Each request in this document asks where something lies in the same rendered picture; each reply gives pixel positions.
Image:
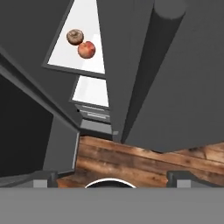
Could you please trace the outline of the dark grey fridge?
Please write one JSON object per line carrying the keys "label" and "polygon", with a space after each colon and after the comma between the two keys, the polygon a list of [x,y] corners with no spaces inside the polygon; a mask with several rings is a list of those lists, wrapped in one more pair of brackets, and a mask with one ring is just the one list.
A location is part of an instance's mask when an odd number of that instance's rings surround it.
{"label": "dark grey fridge", "polygon": [[74,171],[81,129],[77,76],[42,67],[70,0],[0,0],[0,177]]}

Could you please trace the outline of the white freezer rack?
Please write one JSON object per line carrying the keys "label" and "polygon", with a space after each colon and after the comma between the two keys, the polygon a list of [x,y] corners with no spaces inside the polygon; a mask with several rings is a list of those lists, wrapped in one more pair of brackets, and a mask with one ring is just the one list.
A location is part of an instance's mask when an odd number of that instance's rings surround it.
{"label": "white freezer rack", "polygon": [[[78,54],[77,47],[67,41],[67,33],[72,29],[81,30],[84,33],[84,40],[94,44],[96,52],[91,59],[83,59]],[[70,1],[52,39],[43,66],[104,78],[105,68],[96,0]]]}
{"label": "white freezer rack", "polygon": [[107,82],[104,79],[81,75],[74,86],[71,100],[108,108]]}

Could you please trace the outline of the dark grey freezer door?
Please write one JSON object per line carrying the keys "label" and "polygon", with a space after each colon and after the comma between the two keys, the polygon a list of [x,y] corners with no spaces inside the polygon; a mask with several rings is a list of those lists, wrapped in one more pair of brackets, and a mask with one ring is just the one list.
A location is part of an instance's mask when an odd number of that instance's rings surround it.
{"label": "dark grey freezer door", "polygon": [[121,142],[154,0],[97,0],[114,141],[161,153],[224,141],[224,0],[186,12]]}

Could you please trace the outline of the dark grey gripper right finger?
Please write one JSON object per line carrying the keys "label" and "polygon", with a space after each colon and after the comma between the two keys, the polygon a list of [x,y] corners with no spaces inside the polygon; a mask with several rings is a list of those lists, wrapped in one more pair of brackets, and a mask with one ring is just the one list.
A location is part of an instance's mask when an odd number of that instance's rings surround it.
{"label": "dark grey gripper right finger", "polygon": [[196,177],[189,171],[168,171],[166,177],[166,186],[170,188],[220,187],[220,185]]}

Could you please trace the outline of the grey freezer drawer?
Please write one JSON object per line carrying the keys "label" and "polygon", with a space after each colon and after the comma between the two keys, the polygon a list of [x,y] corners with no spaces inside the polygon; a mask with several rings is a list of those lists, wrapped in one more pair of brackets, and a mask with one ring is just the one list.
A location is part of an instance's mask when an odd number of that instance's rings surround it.
{"label": "grey freezer drawer", "polygon": [[75,103],[77,111],[87,120],[100,123],[110,123],[110,113],[108,108],[101,108],[96,105]]}

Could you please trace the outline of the round black white-rimmed thing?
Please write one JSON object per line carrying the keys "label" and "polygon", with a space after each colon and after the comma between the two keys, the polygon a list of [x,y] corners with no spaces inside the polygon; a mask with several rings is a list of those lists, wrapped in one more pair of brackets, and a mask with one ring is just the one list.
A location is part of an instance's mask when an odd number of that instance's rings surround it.
{"label": "round black white-rimmed thing", "polygon": [[135,188],[135,186],[132,185],[131,183],[119,178],[100,178],[86,185],[86,188],[96,188],[96,187]]}

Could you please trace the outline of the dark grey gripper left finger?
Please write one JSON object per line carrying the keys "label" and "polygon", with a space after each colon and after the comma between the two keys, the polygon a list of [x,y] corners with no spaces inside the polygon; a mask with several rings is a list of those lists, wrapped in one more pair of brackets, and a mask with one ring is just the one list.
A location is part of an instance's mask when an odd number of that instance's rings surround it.
{"label": "dark grey gripper left finger", "polygon": [[52,188],[58,187],[58,173],[55,171],[35,171],[31,174],[0,178],[0,188]]}

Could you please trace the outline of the red peach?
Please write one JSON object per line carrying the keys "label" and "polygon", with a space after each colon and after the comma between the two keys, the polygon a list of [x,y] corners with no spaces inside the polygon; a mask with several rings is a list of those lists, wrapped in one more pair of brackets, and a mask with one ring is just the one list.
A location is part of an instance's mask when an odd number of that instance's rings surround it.
{"label": "red peach", "polygon": [[83,59],[91,59],[95,55],[95,45],[91,41],[86,41],[79,44],[78,54]]}

